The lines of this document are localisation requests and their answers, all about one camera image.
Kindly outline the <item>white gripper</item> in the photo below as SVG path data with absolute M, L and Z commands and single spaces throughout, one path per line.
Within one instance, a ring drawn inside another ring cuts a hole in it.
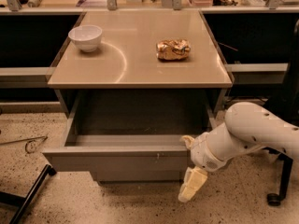
M 191 160 L 196 165 L 194 168 L 188 167 L 186 170 L 183 184 L 178 194 L 178 200 L 182 203 L 190 201 L 196 192 L 206 183 L 207 172 L 215 172 L 227 163 L 227 161 L 218 159 L 210 151 L 207 137 L 208 133 L 202 133 L 196 138 L 190 135 L 183 135 L 180 138 L 185 143 L 186 148 L 190 150 Z

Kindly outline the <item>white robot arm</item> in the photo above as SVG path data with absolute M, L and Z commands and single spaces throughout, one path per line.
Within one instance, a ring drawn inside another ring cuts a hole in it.
M 205 184 L 207 174 L 227 165 L 234 157 L 270 147 L 287 157 L 299 159 L 299 129 L 267 109 L 250 102 L 234 104 L 223 124 L 193 138 L 183 135 L 193 168 L 186 170 L 178 199 L 186 203 Z

